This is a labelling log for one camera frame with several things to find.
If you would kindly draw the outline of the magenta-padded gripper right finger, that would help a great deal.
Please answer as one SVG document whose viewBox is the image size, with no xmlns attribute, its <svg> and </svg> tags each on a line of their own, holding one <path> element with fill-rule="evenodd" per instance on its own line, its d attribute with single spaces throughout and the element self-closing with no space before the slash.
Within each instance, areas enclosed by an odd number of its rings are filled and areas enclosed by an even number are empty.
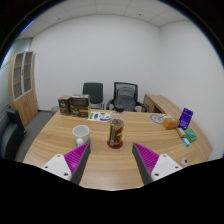
<svg viewBox="0 0 224 224">
<path fill-rule="evenodd" d="M 132 153 L 144 185 L 148 185 L 182 169 L 167 154 L 157 154 L 137 143 L 133 144 Z"/>
</svg>

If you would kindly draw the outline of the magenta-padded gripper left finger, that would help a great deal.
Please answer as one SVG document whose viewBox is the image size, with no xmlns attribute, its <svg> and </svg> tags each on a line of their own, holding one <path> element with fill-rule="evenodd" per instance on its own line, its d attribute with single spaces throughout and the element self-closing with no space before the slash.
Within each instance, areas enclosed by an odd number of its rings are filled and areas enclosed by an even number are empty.
<svg viewBox="0 0 224 224">
<path fill-rule="evenodd" d="M 56 154 L 42 169 L 79 185 L 90 152 L 90 144 L 86 143 L 65 155 Z"/>
</svg>

